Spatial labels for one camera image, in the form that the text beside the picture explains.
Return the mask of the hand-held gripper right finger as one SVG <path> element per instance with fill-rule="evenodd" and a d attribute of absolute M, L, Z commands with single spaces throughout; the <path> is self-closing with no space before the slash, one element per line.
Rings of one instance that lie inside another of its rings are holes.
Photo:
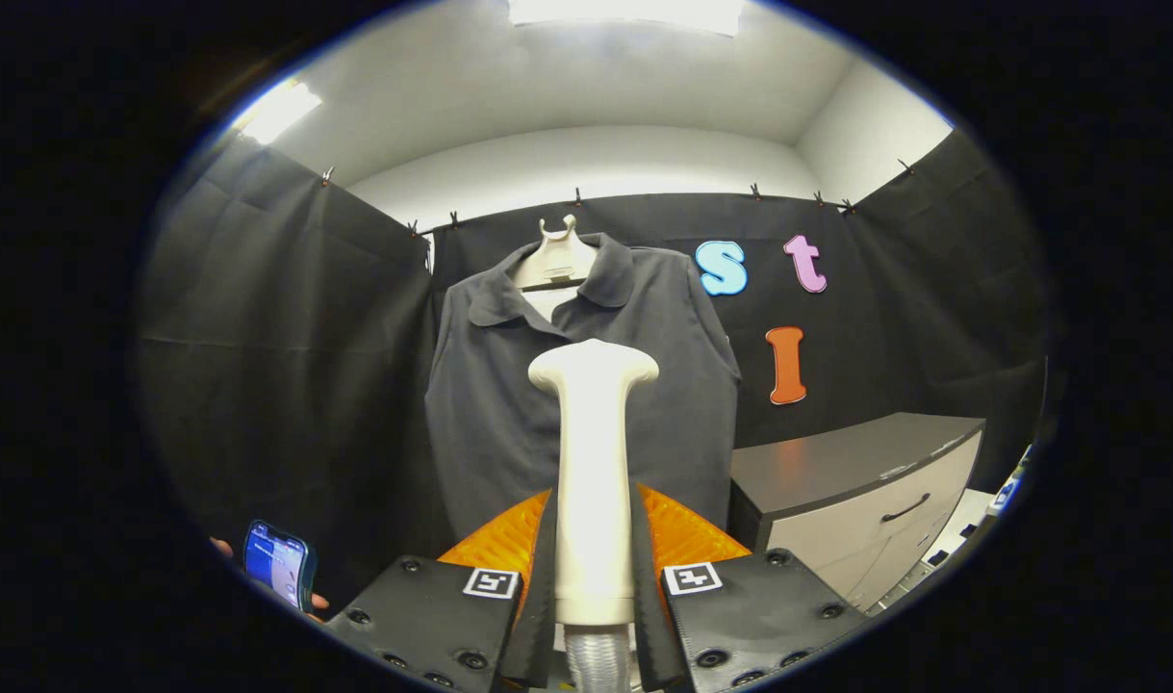
<path fill-rule="evenodd" d="M 644 688 L 769 687 L 867 630 L 866 614 L 789 550 L 753 552 L 664 492 L 630 491 Z"/>

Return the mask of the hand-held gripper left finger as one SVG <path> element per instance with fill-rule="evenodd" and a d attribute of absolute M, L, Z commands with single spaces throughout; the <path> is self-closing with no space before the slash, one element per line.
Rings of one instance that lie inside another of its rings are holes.
<path fill-rule="evenodd" d="M 388 692 L 524 692 L 549 677 L 558 496 L 521 501 L 433 560 L 404 555 L 328 631 Z"/>

